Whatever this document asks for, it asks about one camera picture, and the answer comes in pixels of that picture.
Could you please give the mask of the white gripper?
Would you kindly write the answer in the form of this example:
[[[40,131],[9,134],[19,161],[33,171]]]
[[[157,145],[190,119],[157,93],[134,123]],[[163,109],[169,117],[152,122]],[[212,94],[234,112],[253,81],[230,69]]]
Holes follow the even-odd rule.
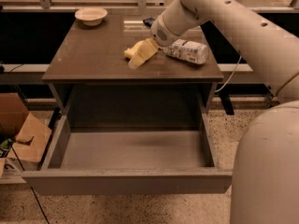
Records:
[[[175,16],[161,14],[150,28],[153,38],[147,38],[141,45],[139,51],[143,59],[134,57],[129,59],[129,67],[136,69],[149,60],[154,54],[157,53],[159,46],[168,47],[179,38],[178,25]]]

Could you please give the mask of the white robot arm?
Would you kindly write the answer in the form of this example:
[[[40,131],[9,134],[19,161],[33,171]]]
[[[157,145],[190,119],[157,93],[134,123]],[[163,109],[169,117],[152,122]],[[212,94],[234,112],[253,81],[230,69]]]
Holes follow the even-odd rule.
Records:
[[[279,104],[245,130],[232,177],[231,224],[299,224],[299,38],[235,0],[174,0],[150,27],[158,47],[195,61],[178,40],[211,21],[246,61],[234,84],[261,83]]]

